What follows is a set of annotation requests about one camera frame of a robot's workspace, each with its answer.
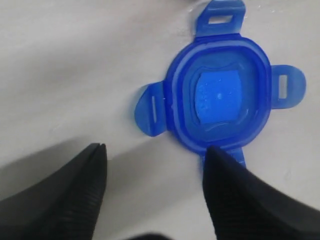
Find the white surface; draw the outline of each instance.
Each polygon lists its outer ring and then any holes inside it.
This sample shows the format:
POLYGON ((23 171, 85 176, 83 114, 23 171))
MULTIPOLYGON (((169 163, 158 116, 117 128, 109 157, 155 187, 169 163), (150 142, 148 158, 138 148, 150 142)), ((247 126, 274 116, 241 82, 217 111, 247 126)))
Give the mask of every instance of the white surface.
MULTIPOLYGON (((132 121, 139 88, 191 41, 195 0, 0 0, 0 198, 39 181, 90 142, 108 147, 108 195, 94 239, 156 231, 211 240, 197 156, 132 121)), ((320 1, 246 0, 242 35, 272 64, 299 67, 303 102, 274 110, 244 148, 247 166, 320 209, 320 1)))

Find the rectangular hole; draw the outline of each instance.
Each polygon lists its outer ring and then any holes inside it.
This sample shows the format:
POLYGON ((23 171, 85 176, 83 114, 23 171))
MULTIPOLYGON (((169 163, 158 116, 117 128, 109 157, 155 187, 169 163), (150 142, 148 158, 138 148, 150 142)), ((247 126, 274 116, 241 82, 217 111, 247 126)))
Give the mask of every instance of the rectangular hole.
POLYGON ((279 99, 287 98, 287 90, 288 90, 288 76, 280 75, 279 76, 279 99))
POLYGON ((232 20, 232 15, 212 16, 209 19, 209 24, 227 24, 232 20))
POLYGON ((152 96, 152 113, 153 113, 153 121, 157 122, 157 113, 156 113, 156 98, 152 96))

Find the white table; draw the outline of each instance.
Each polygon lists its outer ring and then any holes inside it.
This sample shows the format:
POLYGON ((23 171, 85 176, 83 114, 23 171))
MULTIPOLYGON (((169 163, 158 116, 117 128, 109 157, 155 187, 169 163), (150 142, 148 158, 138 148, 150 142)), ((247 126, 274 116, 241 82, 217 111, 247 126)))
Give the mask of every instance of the white table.
MULTIPOLYGON (((94 239, 156 231, 212 240, 198 157, 135 126, 139 88, 161 81, 191 41, 196 0, 0 0, 0 198, 91 142, 107 144, 108 194, 94 239)), ((320 1, 246 0, 242 35, 307 77, 303 102, 273 110, 247 167, 320 209, 320 1)))

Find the blue silicone lid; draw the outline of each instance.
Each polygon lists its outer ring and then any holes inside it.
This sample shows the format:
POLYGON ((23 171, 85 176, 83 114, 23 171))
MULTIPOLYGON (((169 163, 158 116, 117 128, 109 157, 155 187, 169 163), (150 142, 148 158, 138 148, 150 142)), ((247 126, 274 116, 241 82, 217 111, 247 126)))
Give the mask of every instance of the blue silicone lid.
POLYGON ((144 133, 154 137, 169 130, 201 156, 216 145, 245 164, 241 148, 259 134, 271 109, 303 99, 304 74, 289 65, 271 66, 263 50, 239 34, 244 15, 241 0, 213 0, 205 7, 194 41, 137 103, 135 121, 144 133))

